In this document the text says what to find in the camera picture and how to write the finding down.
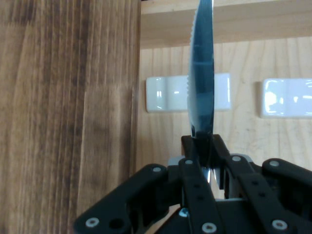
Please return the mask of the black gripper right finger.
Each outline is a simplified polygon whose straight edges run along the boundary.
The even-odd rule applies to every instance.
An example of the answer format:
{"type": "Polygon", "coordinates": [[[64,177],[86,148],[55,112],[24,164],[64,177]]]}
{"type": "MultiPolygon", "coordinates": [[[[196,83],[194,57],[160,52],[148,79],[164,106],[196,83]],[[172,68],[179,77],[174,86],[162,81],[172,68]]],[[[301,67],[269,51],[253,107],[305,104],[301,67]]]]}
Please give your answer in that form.
{"type": "Polygon", "coordinates": [[[230,154],[223,139],[214,135],[211,166],[226,199],[241,198],[266,234],[312,232],[312,173],[279,158],[256,165],[249,156],[230,154]]]}

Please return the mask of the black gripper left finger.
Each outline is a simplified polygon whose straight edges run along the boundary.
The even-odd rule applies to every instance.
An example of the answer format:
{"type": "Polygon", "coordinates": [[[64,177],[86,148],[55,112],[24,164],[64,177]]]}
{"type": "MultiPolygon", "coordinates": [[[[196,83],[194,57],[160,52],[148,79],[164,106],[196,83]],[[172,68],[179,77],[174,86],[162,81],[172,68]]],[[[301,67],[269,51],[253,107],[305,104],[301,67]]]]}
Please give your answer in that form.
{"type": "Polygon", "coordinates": [[[176,232],[218,234],[221,218],[201,164],[208,162],[212,139],[182,139],[186,157],[176,166],[149,164],[74,221],[77,234],[142,234],[171,206],[188,211],[176,232]]]}

